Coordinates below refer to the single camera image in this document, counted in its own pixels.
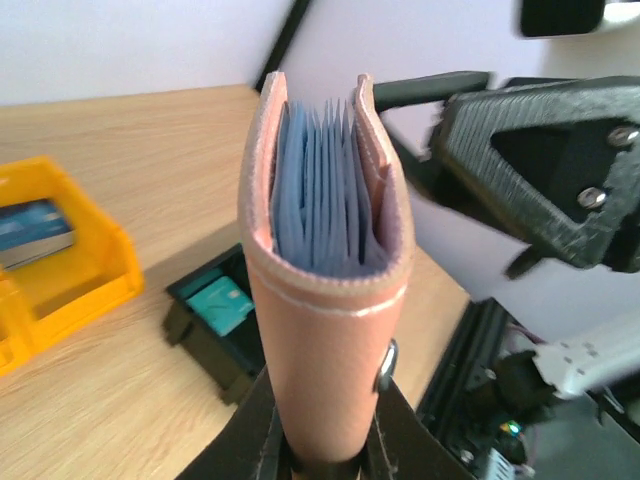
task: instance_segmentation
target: black handle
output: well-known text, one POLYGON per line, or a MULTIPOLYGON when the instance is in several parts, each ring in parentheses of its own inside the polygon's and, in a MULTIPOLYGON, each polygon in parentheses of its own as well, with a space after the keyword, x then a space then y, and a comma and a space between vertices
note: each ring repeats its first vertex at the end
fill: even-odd
POLYGON ((378 83, 373 86, 376 112, 420 103, 444 101, 456 93, 485 90, 489 72, 451 72, 429 77, 378 83))

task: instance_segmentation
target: white plastic part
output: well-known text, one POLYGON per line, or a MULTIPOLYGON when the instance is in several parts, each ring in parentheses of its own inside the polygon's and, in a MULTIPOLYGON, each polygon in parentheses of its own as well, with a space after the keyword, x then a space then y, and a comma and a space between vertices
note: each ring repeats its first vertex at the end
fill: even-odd
POLYGON ((522 465, 520 468, 521 473, 520 476, 524 476, 526 478, 534 478, 536 476, 536 471, 533 467, 529 465, 522 465))
POLYGON ((600 32, 625 27, 640 18, 640 3, 612 1, 604 7, 600 32))
POLYGON ((533 361, 556 396, 579 397, 640 370, 640 311, 535 351, 533 361))
POLYGON ((487 470, 482 480, 514 480, 516 469, 500 452, 492 448, 489 453, 487 470))

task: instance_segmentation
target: green led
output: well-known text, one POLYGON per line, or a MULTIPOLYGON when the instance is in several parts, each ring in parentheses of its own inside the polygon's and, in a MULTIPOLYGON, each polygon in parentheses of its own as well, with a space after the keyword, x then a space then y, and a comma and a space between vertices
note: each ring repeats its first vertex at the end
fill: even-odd
POLYGON ((513 435, 518 435, 522 431, 522 427, 520 427, 520 425, 514 421, 509 422, 508 425, 509 425, 509 431, 513 435))

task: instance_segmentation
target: wallet stitching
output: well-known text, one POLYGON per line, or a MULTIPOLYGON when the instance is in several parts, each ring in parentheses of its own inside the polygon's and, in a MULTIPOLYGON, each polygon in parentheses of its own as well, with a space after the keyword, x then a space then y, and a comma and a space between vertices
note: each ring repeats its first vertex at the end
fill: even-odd
MULTIPOLYGON (((258 140, 262 141, 263 143, 262 143, 262 145, 256 145, 257 148, 252 153, 252 157, 254 158, 254 162, 255 163, 251 167, 251 174, 250 174, 250 177, 249 177, 250 184, 255 185, 254 182, 258 182, 258 184, 260 184, 260 187, 262 186, 263 181, 262 181, 262 178, 256 178, 256 177, 260 177, 260 175, 258 174, 259 172, 256 171, 257 169, 255 168, 255 166, 257 166, 258 164, 263 164, 264 165, 264 162, 260 161, 260 159, 257 158, 257 157, 263 157, 264 158, 264 156, 267 153, 266 152, 267 142, 275 134, 275 130, 280 126, 279 123, 278 124, 274 124, 271 121, 273 119, 274 111, 275 111, 275 108, 274 108, 274 105, 273 105, 275 100, 274 100, 274 98, 272 96, 272 93, 273 93, 274 90, 276 90, 277 80, 278 80, 277 77, 275 77, 273 82, 272 82, 272 84, 271 84, 270 91, 269 91, 269 93, 268 93, 268 95, 266 97, 268 99, 267 103, 264 105, 265 113, 266 113, 266 117, 267 117, 265 121, 266 121, 267 125, 269 125, 269 127, 267 128, 267 135, 263 136, 261 134, 261 132, 260 132, 260 129, 258 128, 258 132, 257 132, 258 133, 258 140)), ((273 167, 273 158, 271 159, 271 162, 269 162, 269 165, 267 167, 267 168, 269 168, 269 172, 268 172, 269 173, 269 177, 271 177, 271 174, 272 174, 272 171, 271 171, 272 167, 273 167)), ((267 194, 266 196, 267 196, 267 211, 268 211, 269 202, 271 201, 271 191, 270 191, 270 189, 269 189, 269 191, 266 192, 266 194, 267 194)), ((249 207, 249 218, 251 218, 252 223, 253 223, 252 227, 255 229, 256 227, 258 227, 256 225, 256 223, 255 223, 256 219, 257 219, 256 209, 255 209, 257 202, 252 200, 252 201, 250 201, 248 203, 249 203, 249 205, 248 205, 248 207, 249 207)), ((267 223, 266 228, 269 229, 269 236, 271 237, 271 239, 273 241, 273 232, 271 231, 271 224, 270 224, 270 222, 266 222, 266 223, 267 223)))
MULTIPOLYGON (((282 104, 282 108, 284 108, 285 103, 287 103, 287 100, 285 100, 282 104)), ((267 138, 272 138, 275 134, 276 134, 276 130, 278 129, 278 127, 280 126, 280 123, 278 122, 277 124, 273 124, 271 122, 271 119, 275 116, 275 109, 271 108, 270 112, 269 112, 269 131, 268 131, 268 137, 267 138)), ((273 140, 273 150, 274 150, 274 155, 273 158, 271 159, 271 162, 269 162, 269 188, 267 191, 267 211, 269 211, 269 203, 271 202, 271 194, 273 192, 273 179, 275 178, 276 175, 276 165, 275 165, 275 161, 276 161, 276 156, 278 155, 277 152, 277 148, 278 148, 278 143, 277 143, 277 139, 273 140)), ((271 232, 271 222, 269 223, 269 233, 271 233, 271 237, 273 238, 273 232, 271 232)))
MULTIPOLYGON (((249 261, 249 259, 247 259, 247 264, 251 264, 252 262, 249 261)), ((289 294, 285 293, 284 291, 282 291, 280 288, 278 288, 276 285, 274 285, 273 283, 269 282, 267 280, 267 278, 262 275, 262 273, 259 271, 259 269, 257 268, 252 268, 252 272, 254 275, 256 275, 260 281, 262 282, 262 284, 267 287, 269 290, 271 290, 273 293, 275 293, 276 295, 278 295, 279 297, 281 297, 282 299, 286 300, 287 302, 296 305, 298 307, 301 308, 306 308, 309 309, 311 311, 314 311, 316 313, 320 313, 320 314, 324 314, 324 315, 336 315, 336 316, 342 316, 342 317, 357 317, 357 318, 361 318, 361 317, 366 317, 367 315, 371 315, 373 313, 378 313, 382 310, 386 310, 387 308, 391 308, 392 306, 394 306, 405 294, 405 292, 407 291, 407 287, 408 285, 405 284, 402 287, 400 287, 400 289, 398 289, 398 291, 389 299, 384 300, 380 303, 376 303, 375 305, 371 305, 370 307, 365 307, 365 308, 361 308, 358 310, 348 310, 348 309, 344 309, 344 308, 328 308, 328 307, 319 307, 317 305, 314 305, 312 303, 308 303, 302 300, 297 300, 295 298, 293 298, 292 296, 290 296, 289 294)))
MULTIPOLYGON (((361 102, 363 114, 367 118, 367 120, 369 120, 369 112, 367 112, 367 109, 365 107, 364 89, 363 88, 360 88, 360 92, 358 92, 358 97, 360 97, 360 102, 361 102)), ((364 132, 362 131, 362 128, 360 127, 360 124, 359 124, 357 118, 356 118, 355 124, 356 124, 356 130, 358 131, 358 133, 362 137, 362 140, 363 140, 362 144, 364 146, 365 156, 366 156, 367 160, 369 161, 369 164, 373 168, 373 173, 375 174, 375 176, 376 176, 376 178, 378 180, 380 180, 383 183, 385 183, 385 179, 380 176, 379 168, 376 167, 376 164, 373 162, 373 157, 371 155, 371 151, 369 150, 369 145, 367 145, 367 137, 365 136, 364 132)))
POLYGON ((395 474, 398 472, 397 467, 394 467, 393 465, 391 465, 391 461, 389 460, 389 455, 387 455, 387 448, 386 448, 386 444, 384 442, 384 434, 380 431, 380 426, 379 426, 379 421, 378 421, 378 414, 374 412, 373 415, 373 420, 376 423, 377 426, 377 434, 378 434, 378 439, 380 440, 380 444, 382 445, 382 458, 384 460, 384 463, 387 467, 387 471, 389 473, 391 473, 394 478, 395 478, 395 474))

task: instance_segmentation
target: yellow plastic tray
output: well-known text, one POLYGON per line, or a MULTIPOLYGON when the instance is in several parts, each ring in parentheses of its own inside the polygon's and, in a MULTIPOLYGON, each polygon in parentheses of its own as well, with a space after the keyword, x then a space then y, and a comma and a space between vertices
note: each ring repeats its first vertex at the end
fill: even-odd
POLYGON ((136 296, 144 284, 127 235, 50 158, 0 166, 0 206, 42 198, 64 213, 74 244, 10 272, 0 269, 0 375, 136 296))

